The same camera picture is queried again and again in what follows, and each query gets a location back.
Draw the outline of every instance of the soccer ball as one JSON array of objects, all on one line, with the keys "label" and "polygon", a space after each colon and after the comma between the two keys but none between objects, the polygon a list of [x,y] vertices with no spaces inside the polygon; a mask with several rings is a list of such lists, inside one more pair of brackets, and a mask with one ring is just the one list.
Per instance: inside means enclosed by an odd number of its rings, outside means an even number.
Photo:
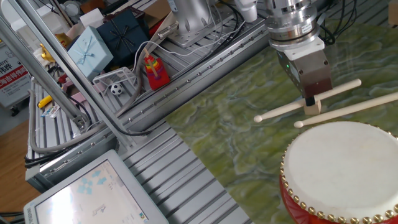
[{"label": "soccer ball", "polygon": [[120,84],[112,84],[111,93],[113,95],[120,95],[123,92],[123,86]]}]

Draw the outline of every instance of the red sign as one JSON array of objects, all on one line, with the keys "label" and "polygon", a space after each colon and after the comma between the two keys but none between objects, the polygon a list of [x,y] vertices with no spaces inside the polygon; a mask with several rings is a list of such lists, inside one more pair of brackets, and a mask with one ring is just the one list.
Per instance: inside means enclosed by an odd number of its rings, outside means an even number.
[{"label": "red sign", "polygon": [[13,71],[0,77],[0,89],[10,85],[11,83],[16,81],[20,77],[23,77],[26,74],[27,74],[27,70],[23,65],[21,65],[20,67],[17,67]]}]

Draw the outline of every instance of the red drum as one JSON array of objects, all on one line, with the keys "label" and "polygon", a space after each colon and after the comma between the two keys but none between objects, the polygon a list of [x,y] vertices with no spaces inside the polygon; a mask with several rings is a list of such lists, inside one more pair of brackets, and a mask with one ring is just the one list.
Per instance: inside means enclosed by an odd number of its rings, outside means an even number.
[{"label": "red drum", "polygon": [[309,129],[282,156],[280,191],[297,224],[398,224],[398,140],[335,122]]}]

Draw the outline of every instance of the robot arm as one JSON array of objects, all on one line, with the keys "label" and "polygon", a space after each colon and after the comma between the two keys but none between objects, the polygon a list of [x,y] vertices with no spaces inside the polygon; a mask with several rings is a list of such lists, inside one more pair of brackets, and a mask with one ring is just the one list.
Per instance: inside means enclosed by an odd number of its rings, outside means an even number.
[{"label": "robot arm", "polygon": [[[269,17],[265,21],[270,45],[277,50],[282,68],[307,101],[331,90],[330,65],[323,52],[325,44],[318,37],[316,0],[265,0]],[[248,22],[257,19],[256,2],[235,0]]]},{"label": "robot arm", "polygon": [[236,7],[241,12],[246,22],[253,22],[257,19],[257,1],[235,0]]}]

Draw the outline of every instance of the white cable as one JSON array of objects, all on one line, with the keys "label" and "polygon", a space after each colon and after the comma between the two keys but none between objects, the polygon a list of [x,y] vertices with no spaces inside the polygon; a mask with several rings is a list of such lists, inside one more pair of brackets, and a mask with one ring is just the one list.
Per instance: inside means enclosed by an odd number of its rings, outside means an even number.
[{"label": "white cable", "polygon": [[199,50],[199,49],[202,49],[202,48],[204,48],[204,47],[208,47],[208,46],[211,46],[211,45],[213,45],[213,44],[216,44],[217,42],[221,41],[221,40],[222,40],[224,37],[226,37],[227,35],[230,35],[230,34],[233,34],[233,33],[237,32],[237,31],[239,31],[239,30],[242,28],[242,26],[245,24],[245,22],[246,22],[246,21],[243,21],[242,24],[238,27],[238,29],[236,29],[236,30],[234,30],[234,31],[232,31],[232,32],[229,32],[229,33],[227,33],[227,34],[224,34],[220,39],[214,41],[213,43],[207,44],[207,45],[204,45],[204,46],[201,46],[201,47],[198,47],[197,49],[192,50],[189,54],[185,54],[185,55],[179,54],[179,53],[176,53],[176,52],[168,51],[168,50],[164,49],[164,48],[161,47],[159,44],[157,44],[157,43],[155,43],[155,42],[153,42],[153,41],[150,41],[150,40],[149,40],[149,41],[145,41],[145,42],[143,42],[143,43],[139,46],[139,48],[138,48],[138,50],[137,50],[137,52],[136,52],[136,56],[134,57],[134,62],[135,62],[135,63],[134,63],[134,67],[132,68],[131,71],[134,72],[134,70],[136,69],[136,66],[137,66],[137,64],[138,64],[138,62],[137,62],[137,54],[138,54],[138,52],[140,51],[141,47],[142,47],[144,44],[146,44],[146,43],[152,43],[152,44],[158,46],[158,48],[162,49],[164,52],[167,52],[167,53],[169,53],[169,54],[175,54],[175,55],[179,55],[179,56],[185,57],[185,56],[188,56],[188,55],[193,54],[195,51],[197,51],[197,50]]},{"label": "white cable", "polygon": [[221,22],[221,31],[220,31],[220,36],[218,37],[218,38],[220,39],[220,38],[221,38],[221,35],[223,34],[223,27],[224,27],[223,18],[221,17],[221,13],[220,13],[220,11],[218,10],[216,4],[214,4],[213,6],[214,6],[214,8],[216,9],[217,14],[218,14],[218,17],[219,17],[220,22]]},{"label": "white cable", "polygon": [[86,131],[85,131],[84,133],[86,133],[88,130],[90,130],[90,128],[93,127],[94,125],[99,124],[99,123],[101,123],[101,122],[103,122],[103,121],[97,121],[97,122],[95,122],[94,124],[88,126],[88,128],[86,129]]},{"label": "white cable", "polygon": [[214,24],[214,32],[217,34],[217,26],[216,26],[217,24],[214,21],[213,13],[211,13],[209,0],[206,0],[206,5],[207,5],[207,8],[209,9],[210,18],[211,18],[211,20],[213,21],[213,24]]}]

